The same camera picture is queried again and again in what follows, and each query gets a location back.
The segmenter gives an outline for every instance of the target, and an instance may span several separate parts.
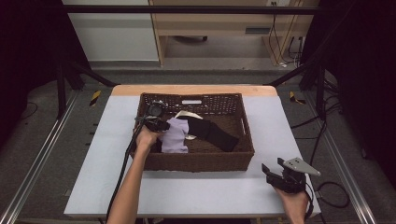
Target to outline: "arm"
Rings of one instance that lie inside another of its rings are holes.
[[[152,133],[148,128],[143,127],[141,133],[137,136],[137,149],[134,154],[134,160],[114,199],[107,223],[135,222],[139,203],[140,183],[146,157],[149,154],[151,145],[156,142],[157,137],[160,135],[160,133]]]
[[[304,224],[306,207],[308,206],[308,197],[304,192],[297,194],[288,194],[281,189],[275,191],[282,199],[283,209],[291,224]]]

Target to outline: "forearm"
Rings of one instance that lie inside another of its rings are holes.
[[[114,199],[107,223],[129,224],[136,220],[140,184],[146,160],[145,155],[138,153],[139,150],[136,152],[132,165]]]

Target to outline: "hand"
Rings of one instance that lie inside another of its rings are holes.
[[[290,223],[304,223],[305,211],[309,201],[305,192],[289,194],[281,189],[274,189],[282,199],[283,209]]]
[[[154,133],[146,126],[143,126],[140,134],[136,138],[136,150],[144,152],[144,155],[147,156],[149,154],[150,147],[157,141],[157,138],[162,135],[163,133]]]

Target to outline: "basket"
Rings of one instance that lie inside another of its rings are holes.
[[[203,139],[185,140],[188,153],[161,153],[155,144],[148,154],[145,170],[220,172],[246,171],[254,155],[248,120],[240,93],[175,95],[142,93],[137,116],[144,115],[153,101],[167,105],[163,119],[174,117],[180,110],[196,113],[216,123],[224,132],[239,138],[231,152],[224,152]]]

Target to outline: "floor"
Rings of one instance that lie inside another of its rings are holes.
[[[298,49],[292,45],[291,51],[296,50]],[[122,84],[257,85],[269,83],[295,67],[292,58],[285,59],[292,63],[287,67],[273,66],[262,40],[254,36],[210,36],[206,42],[199,37],[178,36],[170,40],[162,67],[138,65],[132,70],[128,67],[99,66],[96,71]],[[330,74],[326,77],[336,85]],[[86,81],[83,91],[68,89],[68,97],[75,97],[75,105],[70,110],[67,122],[62,124],[59,135],[54,137],[56,141],[51,145],[49,154],[45,155],[46,159],[42,161],[42,166],[21,202],[21,208],[17,209],[16,215],[20,223],[99,223],[95,219],[74,220],[63,214],[67,195],[73,188],[106,106],[106,99],[111,93],[110,88],[89,77],[83,78]],[[312,108],[315,90],[300,91],[300,78],[295,77],[276,88],[290,126],[316,115]],[[98,90],[102,92],[96,105],[89,106],[93,93]],[[290,100],[291,91],[297,101]],[[332,92],[326,93],[326,97],[332,95]],[[56,83],[51,82],[33,90],[29,102],[21,122],[0,151],[0,211],[6,211],[21,183],[25,183],[23,179],[26,174],[30,174],[29,169],[35,164],[51,128],[56,124]],[[337,103],[336,97],[331,97],[327,103],[327,108],[332,105],[335,107],[329,111],[327,129],[318,141],[313,163],[322,172],[322,177],[312,177],[312,182],[316,189],[321,183],[332,181],[354,190],[349,192],[352,203],[346,208],[334,208],[319,200],[322,215],[329,223],[396,223],[396,215],[391,209],[396,207],[396,192],[375,161],[361,156],[359,142],[343,116],[342,107]],[[323,121],[316,119],[303,127],[292,129],[305,161],[311,158],[322,124]],[[341,161],[334,156],[334,149],[341,156]],[[324,186],[321,193],[323,199],[330,203],[345,203],[347,199],[345,193],[332,184]],[[261,222],[279,223],[279,220],[265,219]],[[322,219],[316,216],[307,222],[317,223],[322,222]],[[251,223],[257,223],[257,220],[253,218]]]

